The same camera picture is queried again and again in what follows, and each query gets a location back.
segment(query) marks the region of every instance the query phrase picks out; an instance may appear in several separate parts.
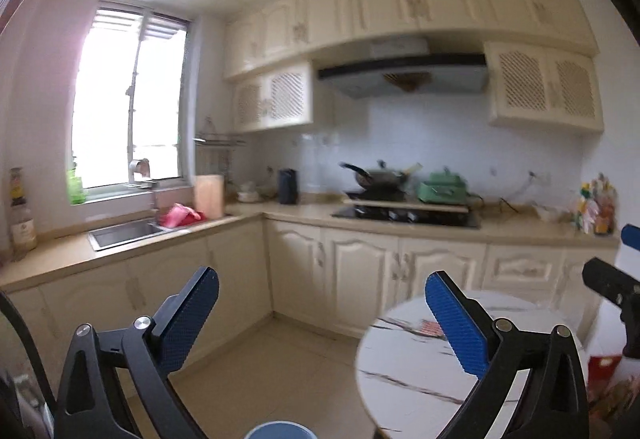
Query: tiled floor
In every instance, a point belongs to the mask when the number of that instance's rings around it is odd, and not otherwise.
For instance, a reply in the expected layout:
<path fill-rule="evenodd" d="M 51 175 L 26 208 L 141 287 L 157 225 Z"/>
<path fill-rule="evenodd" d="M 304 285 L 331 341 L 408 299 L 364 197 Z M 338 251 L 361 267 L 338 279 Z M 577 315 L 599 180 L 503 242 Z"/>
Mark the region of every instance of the tiled floor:
<path fill-rule="evenodd" d="M 357 345 L 274 320 L 175 389 L 210 439 L 241 439 L 279 419 L 319 439 L 371 439 L 353 371 Z M 157 437 L 139 400 L 130 403 L 145 439 Z"/>

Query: power outlet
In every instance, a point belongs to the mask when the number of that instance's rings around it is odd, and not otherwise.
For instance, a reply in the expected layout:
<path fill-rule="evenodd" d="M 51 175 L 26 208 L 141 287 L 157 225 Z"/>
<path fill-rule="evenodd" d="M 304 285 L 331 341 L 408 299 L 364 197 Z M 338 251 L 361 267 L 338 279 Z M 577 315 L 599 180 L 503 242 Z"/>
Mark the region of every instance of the power outlet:
<path fill-rule="evenodd" d="M 531 184 L 551 186 L 551 174 L 549 172 L 532 172 L 530 170 L 529 177 L 531 177 Z"/>

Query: green pot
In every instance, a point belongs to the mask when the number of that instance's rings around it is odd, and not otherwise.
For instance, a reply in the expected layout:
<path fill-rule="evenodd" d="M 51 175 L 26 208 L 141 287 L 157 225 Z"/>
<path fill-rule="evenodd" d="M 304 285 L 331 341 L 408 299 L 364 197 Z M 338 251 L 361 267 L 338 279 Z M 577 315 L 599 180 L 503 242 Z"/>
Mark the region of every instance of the green pot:
<path fill-rule="evenodd" d="M 466 204 L 466 182 L 448 168 L 432 172 L 429 179 L 418 186 L 418 199 L 433 204 Z"/>

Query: blue bucket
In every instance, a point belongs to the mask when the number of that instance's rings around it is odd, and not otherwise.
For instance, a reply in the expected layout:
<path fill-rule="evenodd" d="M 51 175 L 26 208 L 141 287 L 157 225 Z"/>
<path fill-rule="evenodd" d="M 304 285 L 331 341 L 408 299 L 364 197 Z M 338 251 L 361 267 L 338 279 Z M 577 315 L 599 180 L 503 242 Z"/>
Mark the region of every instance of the blue bucket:
<path fill-rule="evenodd" d="M 301 424 L 289 421 L 271 421 L 262 423 L 251 430 L 244 439 L 318 439 L 316 435 Z"/>

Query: black kettle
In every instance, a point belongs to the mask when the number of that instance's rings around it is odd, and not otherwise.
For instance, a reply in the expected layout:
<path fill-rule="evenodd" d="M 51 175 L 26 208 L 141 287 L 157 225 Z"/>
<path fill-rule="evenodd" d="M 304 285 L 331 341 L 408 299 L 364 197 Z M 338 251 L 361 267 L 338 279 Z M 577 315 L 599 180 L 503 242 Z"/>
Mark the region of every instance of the black kettle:
<path fill-rule="evenodd" d="M 298 172 L 291 168 L 278 171 L 278 202 L 280 204 L 298 203 Z"/>

